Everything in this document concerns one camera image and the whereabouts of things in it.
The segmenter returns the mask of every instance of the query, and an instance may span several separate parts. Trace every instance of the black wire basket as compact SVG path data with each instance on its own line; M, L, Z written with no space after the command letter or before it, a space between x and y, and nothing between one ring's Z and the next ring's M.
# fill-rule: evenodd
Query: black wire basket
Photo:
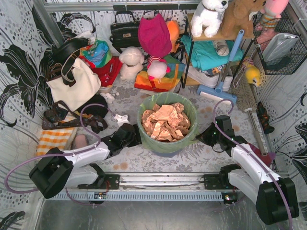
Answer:
M289 33L299 36L298 31L294 28L294 23L292 22L291 18L285 11L282 13L281 19L273 19L262 24L260 24L261 16L262 16L261 13L257 14L257 19L255 21L255 27L254 27L255 44L258 44L258 40L260 41L261 39L260 36L263 34L273 34L274 32L277 32L277 33ZM298 41L290 49L288 54L286 54L281 58L265 62L262 52L270 43L270 41L271 40L265 41L265 39L263 39L261 43L259 43L260 47L257 48L266 75L293 74L307 58L307 48L303 40L299 36Z

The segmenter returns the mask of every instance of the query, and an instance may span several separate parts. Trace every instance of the brown teddy bear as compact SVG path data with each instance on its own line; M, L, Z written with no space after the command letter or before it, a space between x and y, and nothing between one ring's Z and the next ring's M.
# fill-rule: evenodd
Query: brown teddy bear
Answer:
M253 36L253 21L249 20L249 15L252 12L260 11L265 2L265 0L235 0L229 3L224 13L222 35L229 37L237 25L245 31L246 37Z

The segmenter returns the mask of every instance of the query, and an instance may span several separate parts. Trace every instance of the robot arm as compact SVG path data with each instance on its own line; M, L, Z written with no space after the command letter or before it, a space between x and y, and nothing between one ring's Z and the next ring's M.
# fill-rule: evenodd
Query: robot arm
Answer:
M232 157L238 162L242 169L235 169L228 173L229 183L242 191L256 205L260 219L267 225L288 219L287 211L281 199L280 193L269 174L272 175L277 184L281 187L283 194L290 207L292 218L299 216L295 185L290 178L281 178L273 172L260 159L266 172L251 156L257 155L251 150L248 144L241 144L249 150L246 153L242 148L232 148Z
M216 117L216 123L230 138L236 140L248 150L246 152L240 146L225 138L214 123L197 136L198 140L209 146L213 147L215 144L220 144L221 149L225 150L240 165L222 167L218 178L220 182L217 183L225 185L226 188L235 186L243 192L256 205L260 219L269 225L288 219L285 205L272 178L269 176L270 174L285 195L292 218L298 217L299 209L293 181L290 178L281 178L280 175L273 172L258 158L241 136L235 135L229 116ZM254 158L258 158L266 170Z
M65 151L60 151L58 148L51 149L47 154L73 153L73 155L43 158L31 170L29 177L47 199L54 197L66 187L93 183L102 185L105 174L93 162L115 156L124 147L132 147L140 142L137 126L124 123L117 132L102 138L99 144Z

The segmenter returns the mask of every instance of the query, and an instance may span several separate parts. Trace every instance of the white plush dog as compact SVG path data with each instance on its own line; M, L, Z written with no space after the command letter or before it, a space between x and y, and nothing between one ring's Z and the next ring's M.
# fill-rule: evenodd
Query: white plush dog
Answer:
M136 75L143 69L144 56L136 47L128 47L119 55L123 63L120 69L120 79L135 80Z
M228 0L202 0L198 4L191 21L193 37L201 36L202 26L206 27L204 31L206 37L216 35L227 7Z

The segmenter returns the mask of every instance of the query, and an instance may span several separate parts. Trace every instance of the pink plush toy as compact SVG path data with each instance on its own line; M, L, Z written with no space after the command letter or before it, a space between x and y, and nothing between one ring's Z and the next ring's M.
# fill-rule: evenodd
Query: pink plush toy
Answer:
M260 24L265 28L275 28L278 21L270 22L273 19L280 19L281 13L284 11L289 0L267 0L263 9L260 10L263 13Z

